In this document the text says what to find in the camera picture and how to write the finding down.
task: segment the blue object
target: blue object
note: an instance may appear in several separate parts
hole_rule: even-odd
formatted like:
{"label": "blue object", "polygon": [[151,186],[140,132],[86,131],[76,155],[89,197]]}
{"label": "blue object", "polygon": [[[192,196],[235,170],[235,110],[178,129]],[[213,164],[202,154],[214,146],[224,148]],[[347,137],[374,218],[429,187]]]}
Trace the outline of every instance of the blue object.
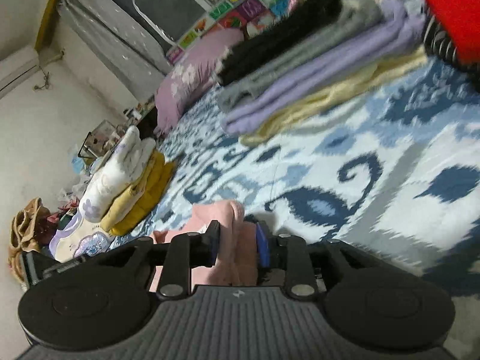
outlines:
{"label": "blue object", "polygon": [[273,7],[270,8],[270,10],[276,17],[286,17],[288,6],[289,0],[279,0]]}
{"label": "blue object", "polygon": [[256,224],[255,239],[257,242],[257,253],[260,266],[262,268],[267,268],[270,266],[270,251],[268,250],[267,238],[259,223]]}
{"label": "blue object", "polygon": [[85,163],[80,157],[75,156],[71,159],[71,167],[75,174],[79,175],[85,167]]}

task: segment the red fabric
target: red fabric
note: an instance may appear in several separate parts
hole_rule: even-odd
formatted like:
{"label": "red fabric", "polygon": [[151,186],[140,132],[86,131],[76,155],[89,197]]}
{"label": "red fabric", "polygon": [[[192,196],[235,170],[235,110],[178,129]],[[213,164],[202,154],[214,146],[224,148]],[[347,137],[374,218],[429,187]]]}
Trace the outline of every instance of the red fabric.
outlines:
{"label": "red fabric", "polygon": [[464,64],[480,62],[480,0],[426,0]]}

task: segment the metal screw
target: metal screw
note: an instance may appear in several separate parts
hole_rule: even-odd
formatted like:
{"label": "metal screw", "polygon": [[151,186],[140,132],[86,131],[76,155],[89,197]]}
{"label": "metal screw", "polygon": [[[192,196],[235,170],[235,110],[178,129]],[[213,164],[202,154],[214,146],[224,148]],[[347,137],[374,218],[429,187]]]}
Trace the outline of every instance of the metal screw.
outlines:
{"label": "metal screw", "polygon": [[182,292],[183,288],[178,284],[167,284],[166,286],[160,288],[160,294],[168,297],[176,297],[178,295],[181,295]]}
{"label": "metal screw", "polygon": [[309,286],[308,284],[297,284],[296,286],[292,287],[292,292],[297,296],[307,297],[313,295],[315,293],[315,290],[312,286]]}

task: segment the white cloth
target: white cloth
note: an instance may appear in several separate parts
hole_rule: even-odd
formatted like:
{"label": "white cloth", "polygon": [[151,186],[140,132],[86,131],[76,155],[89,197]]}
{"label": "white cloth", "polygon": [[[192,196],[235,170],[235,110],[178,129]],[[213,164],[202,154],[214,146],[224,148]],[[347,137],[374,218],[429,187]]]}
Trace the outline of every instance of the white cloth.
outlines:
{"label": "white cloth", "polygon": [[105,166],[95,173],[78,209],[87,221],[98,223],[114,198],[138,179],[155,148],[155,140],[140,140],[140,132],[130,126]]}

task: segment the air conditioner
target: air conditioner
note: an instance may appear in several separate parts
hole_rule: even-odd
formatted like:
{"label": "air conditioner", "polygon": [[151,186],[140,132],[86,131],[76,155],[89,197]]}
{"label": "air conditioner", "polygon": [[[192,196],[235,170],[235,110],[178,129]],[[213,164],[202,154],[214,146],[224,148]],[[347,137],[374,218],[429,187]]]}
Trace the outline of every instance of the air conditioner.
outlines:
{"label": "air conditioner", "polygon": [[0,99],[38,70],[38,53],[31,46],[0,61]]}

